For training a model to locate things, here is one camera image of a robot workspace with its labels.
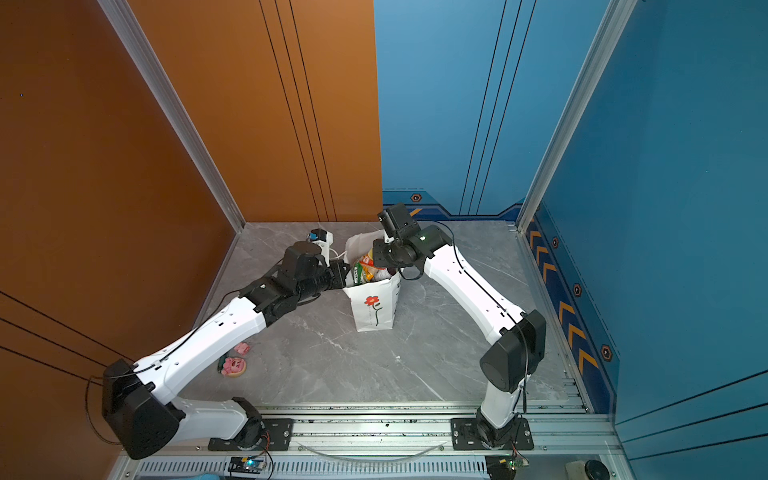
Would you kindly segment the yellow orange snack packet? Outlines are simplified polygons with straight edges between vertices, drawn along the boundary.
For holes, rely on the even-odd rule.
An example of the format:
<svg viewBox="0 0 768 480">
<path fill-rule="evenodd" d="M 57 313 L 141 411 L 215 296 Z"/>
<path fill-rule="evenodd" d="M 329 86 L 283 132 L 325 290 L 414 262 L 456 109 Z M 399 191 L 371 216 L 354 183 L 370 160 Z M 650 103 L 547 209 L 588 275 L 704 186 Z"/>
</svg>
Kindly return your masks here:
<svg viewBox="0 0 768 480">
<path fill-rule="evenodd" d="M 392 277 L 392 274 L 388 269 L 378 269 L 372 266 L 362 265 L 361 270 L 362 278 L 366 283 L 384 281 Z"/>
</svg>

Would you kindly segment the white paper bag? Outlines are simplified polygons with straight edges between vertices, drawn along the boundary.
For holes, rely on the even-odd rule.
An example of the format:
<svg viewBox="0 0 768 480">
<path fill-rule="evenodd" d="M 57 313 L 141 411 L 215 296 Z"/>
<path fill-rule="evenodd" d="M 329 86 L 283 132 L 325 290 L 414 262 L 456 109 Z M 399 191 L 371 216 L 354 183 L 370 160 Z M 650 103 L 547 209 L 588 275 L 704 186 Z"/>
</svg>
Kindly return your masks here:
<svg viewBox="0 0 768 480">
<path fill-rule="evenodd" d="M 388 280 L 359 286 L 353 285 L 351 277 L 352 265 L 358 262 L 370 249 L 373 250 L 375 240 L 383 240 L 384 238 L 384 231 L 378 230 L 353 235 L 346 241 L 344 251 L 341 254 L 338 254 L 331 247 L 331 260 L 343 260 L 350 267 L 347 274 L 347 286 L 343 288 L 343 292 L 350 300 L 352 316 L 358 332 L 391 330 L 394 326 L 402 276 L 395 272 L 391 273 L 392 277 Z"/>
</svg>

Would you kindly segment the red yellow snack packet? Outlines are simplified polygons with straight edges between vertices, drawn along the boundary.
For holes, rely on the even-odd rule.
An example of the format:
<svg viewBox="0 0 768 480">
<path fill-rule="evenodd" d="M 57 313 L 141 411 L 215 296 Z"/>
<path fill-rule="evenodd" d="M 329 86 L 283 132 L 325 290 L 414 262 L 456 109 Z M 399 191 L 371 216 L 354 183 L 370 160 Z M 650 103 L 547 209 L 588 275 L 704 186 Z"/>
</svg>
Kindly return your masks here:
<svg viewBox="0 0 768 480">
<path fill-rule="evenodd" d="M 374 276 L 379 269 L 374 265 L 373 250 L 370 249 L 368 253 L 364 254 L 358 263 L 360 268 L 366 272 L 367 275 Z"/>
</svg>

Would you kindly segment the green white snack packet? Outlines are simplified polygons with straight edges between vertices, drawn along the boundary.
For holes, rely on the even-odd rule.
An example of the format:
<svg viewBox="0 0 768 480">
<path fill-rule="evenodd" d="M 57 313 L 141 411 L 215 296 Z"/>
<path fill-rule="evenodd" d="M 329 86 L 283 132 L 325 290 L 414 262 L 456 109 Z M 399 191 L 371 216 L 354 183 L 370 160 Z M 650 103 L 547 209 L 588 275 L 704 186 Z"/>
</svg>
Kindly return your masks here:
<svg viewBox="0 0 768 480">
<path fill-rule="evenodd" d="M 351 267 L 351 277 L 354 286 L 364 285 L 368 282 L 367 271 L 359 262 L 355 262 Z"/>
</svg>

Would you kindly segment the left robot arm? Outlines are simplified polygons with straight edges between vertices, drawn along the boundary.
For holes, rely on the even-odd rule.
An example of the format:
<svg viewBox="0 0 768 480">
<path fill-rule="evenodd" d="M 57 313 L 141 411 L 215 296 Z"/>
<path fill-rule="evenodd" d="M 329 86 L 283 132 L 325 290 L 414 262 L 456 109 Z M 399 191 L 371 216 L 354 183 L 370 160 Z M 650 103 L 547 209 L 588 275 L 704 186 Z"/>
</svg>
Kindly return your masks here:
<svg viewBox="0 0 768 480">
<path fill-rule="evenodd" d="M 326 259 L 316 243 L 296 242 L 265 275 L 237 290 L 191 332 L 135 363 L 118 360 L 108 366 L 102 416 L 128 456 L 140 460 L 170 444 L 197 439 L 255 448 L 266 428 L 249 401 L 194 401 L 182 398 L 181 391 L 237 344 L 323 292 L 345 288 L 349 279 L 344 260 Z"/>
</svg>

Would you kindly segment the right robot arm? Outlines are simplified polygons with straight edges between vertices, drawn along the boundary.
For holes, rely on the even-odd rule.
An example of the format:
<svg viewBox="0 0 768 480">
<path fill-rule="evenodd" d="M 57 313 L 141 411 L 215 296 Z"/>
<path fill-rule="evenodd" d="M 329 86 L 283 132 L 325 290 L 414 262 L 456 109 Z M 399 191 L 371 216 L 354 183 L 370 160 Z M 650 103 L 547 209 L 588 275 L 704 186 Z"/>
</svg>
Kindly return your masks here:
<svg viewBox="0 0 768 480">
<path fill-rule="evenodd" d="M 527 387 L 545 356 L 547 322 L 498 292 L 460 253 L 450 227 L 421 226 L 400 203 L 378 219 L 385 238 L 373 244 L 374 265 L 416 268 L 437 282 L 466 311 L 489 344 L 479 360 L 488 381 L 476 413 L 476 436 L 490 450 L 531 450 Z"/>
</svg>

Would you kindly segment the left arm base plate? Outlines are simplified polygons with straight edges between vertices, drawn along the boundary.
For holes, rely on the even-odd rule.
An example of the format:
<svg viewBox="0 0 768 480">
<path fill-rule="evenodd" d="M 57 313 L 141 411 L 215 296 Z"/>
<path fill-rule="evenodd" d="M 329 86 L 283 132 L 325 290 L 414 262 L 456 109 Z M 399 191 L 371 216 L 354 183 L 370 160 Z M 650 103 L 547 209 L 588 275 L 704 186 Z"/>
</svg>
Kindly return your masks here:
<svg viewBox="0 0 768 480">
<path fill-rule="evenodd" d="M 294 420 L 290 418 L 249 420 L 233 439 L 210 439 L 208 450 L 283 452 L 289 449 L 293 429 Z"/>
</svg>

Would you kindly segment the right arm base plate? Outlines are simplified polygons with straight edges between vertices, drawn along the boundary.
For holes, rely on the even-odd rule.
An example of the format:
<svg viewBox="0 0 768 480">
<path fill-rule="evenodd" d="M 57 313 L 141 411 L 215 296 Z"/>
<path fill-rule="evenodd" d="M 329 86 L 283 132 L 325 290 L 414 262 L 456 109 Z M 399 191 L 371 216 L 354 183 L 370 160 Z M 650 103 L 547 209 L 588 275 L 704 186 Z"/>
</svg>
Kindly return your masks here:
<svg viewBox="0 0 768 480">
<path fill-rule="evenodd" d="M 450 428 L 452 446 L 458 451 L 531 451 L 535 448 L 529 423 L 522 416 L 515 416 L 500 429 L 482 418 L 452 418 Z"/>
</svg>

